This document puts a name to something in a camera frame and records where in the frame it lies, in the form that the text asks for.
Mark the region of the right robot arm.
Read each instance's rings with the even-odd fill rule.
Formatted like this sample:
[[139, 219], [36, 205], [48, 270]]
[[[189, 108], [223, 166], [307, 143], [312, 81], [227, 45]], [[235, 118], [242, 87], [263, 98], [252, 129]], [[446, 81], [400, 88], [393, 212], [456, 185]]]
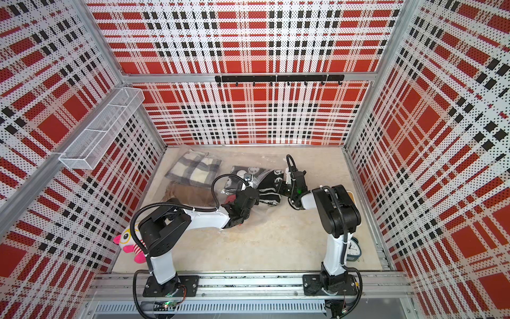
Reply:
[[353, 276], [355, 271], [347, 265], [347, 252], [353, 234], [361, 224], [361, 214], [345, 188], [338, 185], [309, 190], [305, 171], [298, 170], [293, 162], [288, 162], [286, 184], [281, 190], [293, 209], [315, 209], [328, 234], [326, 254], [319, 274], [303, 276], [304, 294], [357, 295], [361, 285]]

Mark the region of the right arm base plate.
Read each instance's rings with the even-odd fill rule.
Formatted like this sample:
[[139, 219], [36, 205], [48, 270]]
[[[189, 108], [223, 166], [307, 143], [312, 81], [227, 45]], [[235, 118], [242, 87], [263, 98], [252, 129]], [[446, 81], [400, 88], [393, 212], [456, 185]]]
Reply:
[[358, 288], [353, 275], [329, 276], [326, 272], [302, 277], [306, 296], [355, 296]]

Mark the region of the clear plastic vacuum bag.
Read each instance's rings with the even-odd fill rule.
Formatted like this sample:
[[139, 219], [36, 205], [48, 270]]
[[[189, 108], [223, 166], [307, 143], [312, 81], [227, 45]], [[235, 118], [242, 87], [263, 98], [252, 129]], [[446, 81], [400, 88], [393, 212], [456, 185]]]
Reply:
[[289, 160], [287, 160], [285, 154], [266, 154], [262, 150], [254, 150], [251, 152], [243, 150], [200, 150], [198, 148], [191, 148], [188, 146], [183, 146], [173, 150], [167, 150], [163, 155], [161, 167], [158, 171], [161, 181], [155, 194], [156, 199], [162, 200], [167, 186], [171, 183], [170, 180], [165, 177], [166, 173], [184, 153], [190, 150], [207, 153], [222, 160], [218, 176], [212, 182], [211, 187], [207, 187], [211, 189], [211, 193], [215, 201], [215, 207], [222, 205], [228, 195], [236, 194], [238, 190], [244, 190], [247, 187], [253, 187], [253, 185], [251, 186], [246, 181], [244, 181], [243, 178], [239, 178], [239, 176], [231, 174], [233, 166], [263, 167], [267, 169], [277, 169], [284, 171], [284, 179], [279, 189], [279, 194], [281, 195], [281, 201], [279, 205], [269, 206], [264, 203], [259, 203], [251, 209], [250, 217], [245, 220], [243, 224], [233, 228], [206, 228], [194, 229], [191, 231], [204, 230], [217, 232], [240, 232], [243, 229], [247, 229], [249, 232], [253, 233], [257, 228], [263, 228], [271, 224], [279, 214], [279, 211], [284, 208], [287, 197], [282, 195], [281, 187], [286, 184], [286, 169], [288, 168], [287, 165]]

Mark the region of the black smiley pattern scarf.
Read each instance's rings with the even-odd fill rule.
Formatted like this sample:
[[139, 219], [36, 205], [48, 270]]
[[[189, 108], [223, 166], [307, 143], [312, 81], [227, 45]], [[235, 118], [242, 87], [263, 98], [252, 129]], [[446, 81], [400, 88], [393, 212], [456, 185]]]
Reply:
[[269, 206], [280, 204], [281, 195], [279, 194], [279, 189], [284, 179], [283, 170], [233, 166], [231, 174], [237, 175], [239, 178], [244, 178], [246, 174], [251, 174], [253, 188], [259, 191], [259, 203]]

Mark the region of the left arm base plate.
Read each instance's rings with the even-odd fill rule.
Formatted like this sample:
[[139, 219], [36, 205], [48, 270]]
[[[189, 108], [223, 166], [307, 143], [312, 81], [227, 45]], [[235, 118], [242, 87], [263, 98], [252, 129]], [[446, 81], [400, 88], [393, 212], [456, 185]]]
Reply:
[[159, 284], [154, 276], [146, 281], [143, 297], [194, 297], [200, 276], [176, 276], [165, 284]]

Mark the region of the red knitted scarf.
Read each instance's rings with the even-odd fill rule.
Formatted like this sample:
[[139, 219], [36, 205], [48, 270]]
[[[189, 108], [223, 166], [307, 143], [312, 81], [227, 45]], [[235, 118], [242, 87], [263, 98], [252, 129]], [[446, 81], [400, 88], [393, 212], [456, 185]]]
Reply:
[[225, 202], [223, 203], [223, 206], [225, 205], [234, 205], [236, 203], [236, 194], [228, 195]]

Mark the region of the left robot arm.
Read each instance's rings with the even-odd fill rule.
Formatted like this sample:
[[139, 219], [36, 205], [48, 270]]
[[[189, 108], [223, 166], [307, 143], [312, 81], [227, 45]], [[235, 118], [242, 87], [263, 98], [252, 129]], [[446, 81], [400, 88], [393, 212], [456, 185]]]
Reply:
[[149, 274], [144, 296], [165, 296], [185, 289], [173, 264], [172, 250], [186, 231], [229, 229], [244, 223], [259, 203], [259, 191], [247, 187], [219, 207], [191, 207], [178, 200], [154, 203], [139, 210], [130, 222], [131, 237], [146, 258]]

